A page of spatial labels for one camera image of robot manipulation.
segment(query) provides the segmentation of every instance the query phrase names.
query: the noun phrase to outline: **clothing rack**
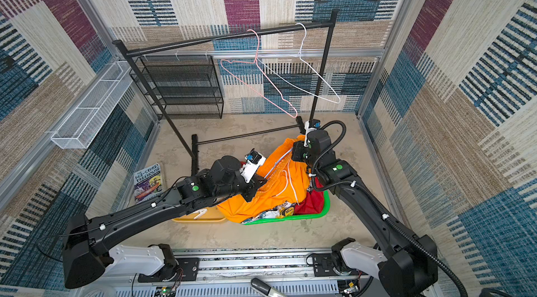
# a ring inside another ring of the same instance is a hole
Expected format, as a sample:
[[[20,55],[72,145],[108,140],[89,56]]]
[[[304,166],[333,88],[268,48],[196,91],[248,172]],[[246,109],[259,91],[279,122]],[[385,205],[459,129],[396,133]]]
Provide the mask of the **clothing rack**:
[[[330,42],[332,41],[333,30],[334,30],[334,27],[336,26],[336,20],[337,20],[338,12],[339,12],[339,9],[333,9],[331,14],[330,14],[330,20],[329,21],[313,22],[313,23],[304,24],[304,27],[306,29],[328,28],[328,33],[326,34],[326,41],[325,41],[325,44],[324,44],[324,52],[323,52],[323,58],[322,58],[322,61],[321,61],[321,67],[319,68],[319,75],[321,77],[324,75],[324,68],[326,66],[326,60],[328,59],[328,51],[330,50]],[[257,32],[257,34],[259,36],[264,36],[264,35],[279,34],[279,33],[283,33],[283,32],[302,31],[302,30],[304,30],[304,27],[302,27],[302,25],[288,25],[288,26],[278,27],[278,28],[268,28],[268,29],[256,30],[256,32]],[[290,129],[290,128],[299,128],[300,132],[302,134],[305,134],[304,122],[303,122],[303,120],[302,120],[302,118],[300,116],[297,116],[296,117],[296,125],[280,127],[280,128],[274,128],[274,129],[268,129],[268,130],[262,130],[260,132],[252,132],[252,133],[249,133],[249,134],[229,136],[229,137],[224,137],[224,138],[221,138],[221,139],[211,139],[211,140],[208,140],[208,141],[201,141],[201,142],[198,141],[198,135],[194,134],[194,135],[192,135],[192,148],[190,148],[188,143],[186,143],[185,139],[183,138],[183,136],[181,135],[181,133],[179,132],[179,130],[177,129],[177,127],[173,123],[173,121],[170,118],[170,116],[168,115],[168,113],[166,113],[166,110],[161,105],[160,101],[158,100],[157,96],[155,95],[155,93],[151,89],[151,87],[150,87],[149,83],[147,82],[147,80],[144,78],[142,72],[140,71],[140,68],[138,67],[138,65],[136,65],[134,59],[136,57],[143,56],[143,55],[148,55],[148,54],[155,53],[155,52],[179,49],[179,48],[184,48],[184,47],[187,47],[187,46],[203,44],[203,43],[207,43],[207,42],[215,41],[215,40],[246,38],[246,37],[252,37],[252,36],[254,36],[254,34],[251,33],[251,32],[239,32],[239,33],[235,33],[235,34],[227,34],[227,35],[220,35],[220,36],[211,36],[211,37],[204,37],[204,38],[189,39],[189,40],[186,40],[186,41],[168,43],[168,44],[158,45],[158,46],[150,46],[150,47],[147,47],[147,48],[135,49],[135,50],[130,50],[130,51],[127,50],[127,47],[125,46],[125,44],[123,43],[122,40],[118,39],[118,40],[115,40],[115,41],[112,42],[112,44],[114,44],[117,47],[118,51],[123,55],[123,57],[125,58],[125,60],[129,64],[129,66],[131,67],[132,71],[136,74],[136,76],[138,77],[138,79],[140,80],[140,82],[142,83],[144,88],[147,90],[147,92],[149,93],[149,96],[151,97],[151,99],[153,99],[153,102],[155,103],[155,105],[158,106],[158,109],[162,112],[162,116],[164,116],[166,118],[166,120],[170,124],[171,128],[173,129],[173,131],[175,132],[175,134],[177,135],[177,137],[179,138],[179,140],[181,141],[181,143],[185,147],[186,152],[189,153],[190,157],[192,158],[192,175],[198,173],[198,170],[199,170],[198,146],[200,146],[202,144],[209,144],[209,143],[215,143],[215,142],[220,142],[220,141],[226,141],[228,139],[238,139],[240,137],[247,137],[247,136],[253,136],[253,135],[266,134],[268,132],[277,132],[279,130],[285,130],[285,129]],[[321,91],[321,84],[322,84],[322,80],[319,77],[319,78],[317,78],[317,86],[315,87],[315,95],[319,95],[319,93]],[[313,98],[312,111],[310,112],[310,115],[309,115],[310,120],[313,120],[313,117],[315,115],[315,108],[317,106],[317,99],[318,98],[315,98],[315,97]]]

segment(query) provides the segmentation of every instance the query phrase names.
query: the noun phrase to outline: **white plastic hanger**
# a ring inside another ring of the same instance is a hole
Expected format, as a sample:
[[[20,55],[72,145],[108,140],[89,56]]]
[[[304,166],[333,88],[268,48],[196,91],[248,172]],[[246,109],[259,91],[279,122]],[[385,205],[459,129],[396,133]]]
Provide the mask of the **white plastic hanger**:
[[[335,94],[335,96],[337,97],[338,100],[337,100],[337,101],[333,101],[333,100],[330,100],[330,99],[323,98],[323,97],[321,97],[320,95],[315,95],[315,94],[312,93],[312,92],[303,90],[302,88],[300,88],[300,87],[298,87],[298,86],[295,86],[295,85],[293,85],[292,83],[290,83],[289,81],[287,81],[285,78],[283,78],[282,76],[280,76],[278,73],[274,72],[274,70],[272,70],[272,68],[268,67],[267,64],[263,63],[263,61],[261,61],[261,62],[263,63],[263,65],[264,65],[269,71],[271,71],[272,73],[276,74],[276,76],[277,76],[278,78],[282,79],[282,80],[285,81],[287,84],[289,84],[289,85],[295,87],[296,89],[301,90],[302,92],[308,93],[308,94],[310,94],[310,95],[313,95],[314,98],[319,98],[319,99],[323,99],[323,100],[326,100],[326,101],[330,101],[330,102],[332,102],[332,103],[334,103],[334,104],[339,104],[339,103],[341,102],[341,98],[340,98],[339,95],[336,93],[336,91],[332,88],[332,86],[331,86],[331,85],[330,85],[330,84],[323,78],[323,76],[321,76],[321,75],[319,74],[319,72],[317,72],[317,71],[316,71],[316,70],[315,70],[315,69],[314,69],[308,62],[306,62],[304,59],[302,59],[302,47],[304,46],[304,40],[305,40],[306,36],[308,35],[308,32],[307,32],[307,30],[306,30],[304,24],[302,24],[302,23],[297,23],[297,24],[295,24],[295,25],[302,25],[302,27],[304,28],[304,38],[302,38],[302,43],[300,44],[300,50],[299,50],[299,52],[298,52],[298,58],[300,59],[300,61],[302,61],[303,63],[305,63],[306,65],[308,65],[309,68],[310,68],[313,72],[315,72],[315,74],[317,74],[317,76],[318,76],[319,78],[321,78],[321,80],[324,81],[324,83],[326,84],[326,86],[328,86],[328,87],[332,90],[332,92],[334,92],[334,94]]]
[[[284,95],[281,93],[281,91],[278,89],[278,87],[276,87],[276,85],[274,85],[274,83],[272,82],[272,80],[269,78],[269,76],[265,73],[265,71],[259,66],[259,63],[258,63],[258,54],[259,54],[259,45],[260,45],[260,39],[259,39],[259,35],[257,34],[257,32],[255,32],[254,30],[252,29],[248,29],[247,31],[251,31],[255,34],[255,36],[257,37],[257,49],[256,49],[256,57],[255,59],[253,60],[253,62],[244,62],[244,61],[241,61],[241,60],[227,60],[227,59],[221,59],[220,60],[220,66],[226,71],[228,72],[229,74],[231,74],[233,76],[233,78],[237,79],[238,81],[240,81],[241,83],[243,83],[244,85],[248,86],[248,88],[250,88],[252,91],[254,91],[256,94],[258,94],[260,97],[262,97],[263,99],[267,100],[268,102],[270,102],[271,104],[275,105],[276,108],[278,108],[279,110],[281,110],[282,112],[286,113],[287,115],[289,115],[290,117],[292,117],[293,119],[296,119],[296,117],[299,115],[298,111],[296,110],[296,108],[291,104],[291,102],[289,100],[286,100],[284,98]],[[263,75],[265,76],[265,78],[267,78],[267,80],[271,83],[271,85],[276,88],[276,90],[278,91],[278,93],[280,94],[280,97],[282,100],[284,100],[285,102],[287,102],[289,104],[289,106],[293,109],[293,111],[295,111],[295,115],[292,115],[290,114],[289,112],[287,112],[285,109],[281,108],[279,105],[273,103],[271,100],[267,99],[264,95],[262,95],[261,93],[259,93],[258,91],[256,91],[252,86],[248,85],[247,83],[245,83],[244,81],[242,81],[238,76],[234,75],[232,72],[230,72],[228,69],[226,69],[224,67],[224,64],[223,62],[227,62],[227,63],[243,63],[243,64],[255,64],[257,66],[257,68],[259,69],[259,71],[261,71],[261,73],[263,73]]]

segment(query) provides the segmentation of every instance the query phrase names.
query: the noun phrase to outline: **orange cloth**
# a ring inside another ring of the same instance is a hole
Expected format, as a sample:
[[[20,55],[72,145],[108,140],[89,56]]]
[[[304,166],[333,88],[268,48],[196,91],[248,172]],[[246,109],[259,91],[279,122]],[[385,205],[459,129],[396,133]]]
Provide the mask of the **orange cloth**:
[[[218,205],[220,212],[228,220],[240,223],[261,212],[273,209],[285,201],[302,202],[305,199],[306,190],[310,181],[306,173],[306,163],[292,161],[290,152],[274,167],[274,170],[269,175],[267,173],[281,156],[293,148],[294,142],[303,140],[304,135],[298,136],[297,139],[286,139],[284,144],[279,146],[265,160],[265,163],[257,169],[257,174],[265,178],[268,177],[268,181],[257,190],[256,196],[253,197],[252,201],[246,202],[241,195],[236,195]],[[286,174],[287,177],[291,175],[290,182],[288,180],[286,182]]]

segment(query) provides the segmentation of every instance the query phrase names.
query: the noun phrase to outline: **concrete floor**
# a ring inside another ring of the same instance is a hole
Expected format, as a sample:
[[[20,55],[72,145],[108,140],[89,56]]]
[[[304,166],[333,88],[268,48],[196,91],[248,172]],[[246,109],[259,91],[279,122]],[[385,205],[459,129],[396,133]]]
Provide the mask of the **concrete floor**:
[[[350,113],[318,113],[321,123],[341,120],[347,126],[345,138],[335,147],[336,156],[349,162],[359,173],[371,192],[386,205],[373,162],[364,141],[358,121]],[[198,134],[199,140],[218,139],[248,132],[284,127],[295,124],[285,114],[224,114],[220,119],[175,120],[187,142],[191,135]],[[330,126],[328,132],[334,140],[340,127]],[[244,159],[244,155],[255,148],[265,156],[282,144],[285,138],[295,138],[298,128],[256,135],[242,139],[232,139],[200,146],[200,169],[210,168],[215,159],[224,155]],[[153,147],[147,165],[156,162],[164,167],[166,185],[171,185],[178,177],[190,175],[191,159],[185,152],[171,127],[164,121],[158,140]],[[335,196],[331,196],[330,211],[326,216],[311,220],[280,221],[274,223],[245,226],[230,221],[221,223],[178,223],[172,220],[149,228],[129,238],[125,245],[146,247],[155,243],[167,243],[172,249],[218,249],[218,248],[259,248],[259,247],[331,247],[346,237],[372,246],[375,241],[366,227],[349,207]]]

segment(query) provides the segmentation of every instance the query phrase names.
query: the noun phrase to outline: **plastic tray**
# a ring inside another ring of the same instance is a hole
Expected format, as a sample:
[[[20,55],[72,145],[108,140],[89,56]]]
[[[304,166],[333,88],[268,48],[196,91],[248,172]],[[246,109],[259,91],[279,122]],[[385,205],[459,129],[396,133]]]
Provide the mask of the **plastic tray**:
[[[289,220],[305,220],[305,219],[317,219],[321,216],[325,216],[330,209],[330,195],[328,191],[324,192],[324,207],[320,213],[317,214],[302,214],[302,215],[291,215],[281,219],[259,219],[252,222],[247,222],[245,225],[249,224],[258,224],[258,223],[269,223],[269,222],[280,222],[280,221],[289,221]]]
[[[172,219],[175,222],[186,222],[186,223],[215,223],[215,222],[222,222],[226,221],[227,219],[225,216],[220,213],[218,208],[216,207],[208,207],[207,213],[199,217],[198,219],[194,219],[198,213],[192,213],[185,216],[182,216],[180,218]]]

